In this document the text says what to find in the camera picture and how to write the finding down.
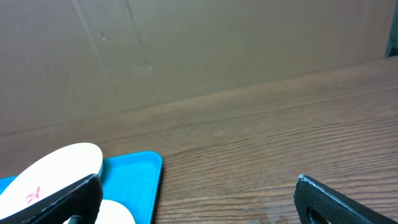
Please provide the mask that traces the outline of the light blue plate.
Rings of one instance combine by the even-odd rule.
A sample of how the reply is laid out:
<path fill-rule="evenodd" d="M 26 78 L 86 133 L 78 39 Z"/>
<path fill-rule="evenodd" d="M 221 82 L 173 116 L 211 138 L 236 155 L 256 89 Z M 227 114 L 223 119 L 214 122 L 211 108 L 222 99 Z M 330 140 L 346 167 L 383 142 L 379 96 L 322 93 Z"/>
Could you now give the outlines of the light blue plate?
<path fill-rule="evenodd" d="M 124 205 L 113 200 L 103 200 L 95 224 L 136 224 L 136 222 Z"/>

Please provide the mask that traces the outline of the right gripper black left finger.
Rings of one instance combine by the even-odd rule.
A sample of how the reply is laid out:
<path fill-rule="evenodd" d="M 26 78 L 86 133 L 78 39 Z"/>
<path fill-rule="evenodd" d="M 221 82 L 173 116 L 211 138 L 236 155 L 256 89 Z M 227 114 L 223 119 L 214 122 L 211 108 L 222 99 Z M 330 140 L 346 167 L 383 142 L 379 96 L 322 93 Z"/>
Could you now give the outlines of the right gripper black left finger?
<path fill-rule="evenodd" d="M 1 224 L 94 224 L 103 200 L 100 177 L 90 174 L 1 220 Z"/>

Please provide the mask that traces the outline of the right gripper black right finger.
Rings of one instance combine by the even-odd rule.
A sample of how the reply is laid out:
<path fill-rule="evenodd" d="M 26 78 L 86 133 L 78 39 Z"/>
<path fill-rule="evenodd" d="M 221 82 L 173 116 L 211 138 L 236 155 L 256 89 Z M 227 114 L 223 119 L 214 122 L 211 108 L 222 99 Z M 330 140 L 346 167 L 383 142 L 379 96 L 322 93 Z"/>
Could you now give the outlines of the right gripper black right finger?
<path fill-rule="evenodd" d="M 300 222 L 305 224 L 397 224 L 393 219 L 303 174 L 297 179 L 294 204 Z"/>

